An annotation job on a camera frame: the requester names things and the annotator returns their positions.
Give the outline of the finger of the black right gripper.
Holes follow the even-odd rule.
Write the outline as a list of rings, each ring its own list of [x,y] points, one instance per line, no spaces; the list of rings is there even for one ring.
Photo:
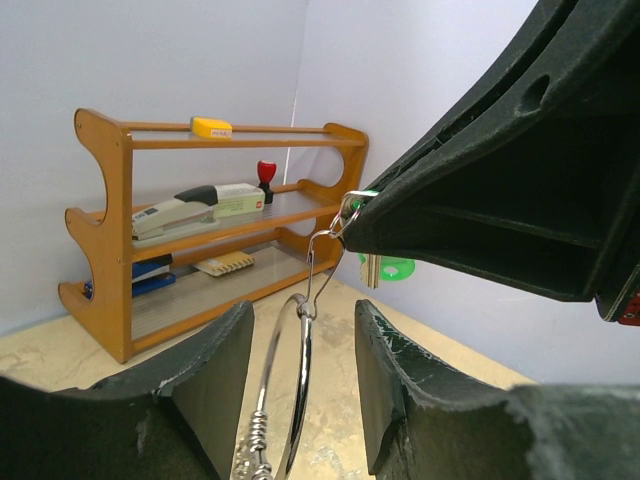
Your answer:
[[[369,185],[343,242],[637,324],[638,3],[538,2]]]

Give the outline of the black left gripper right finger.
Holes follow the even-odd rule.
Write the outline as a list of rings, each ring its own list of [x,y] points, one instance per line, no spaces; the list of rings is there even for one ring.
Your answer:
[[[379,479],[635,479],[635,385],[501,389],[356,303],[355,352],[367,467]]]

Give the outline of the large metal keyring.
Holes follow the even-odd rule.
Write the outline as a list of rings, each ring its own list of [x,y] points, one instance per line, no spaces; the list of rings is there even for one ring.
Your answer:
[[[307,297],[291,295],[268,344],[256,399],[240,431],[233,479],[290,477],[310,390],[313,318]]]

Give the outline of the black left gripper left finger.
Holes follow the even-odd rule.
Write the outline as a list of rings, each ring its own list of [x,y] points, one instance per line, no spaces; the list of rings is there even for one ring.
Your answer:
[[[229,478],[253,329],[242,301],[87,389],[2,378],[2,478]]]

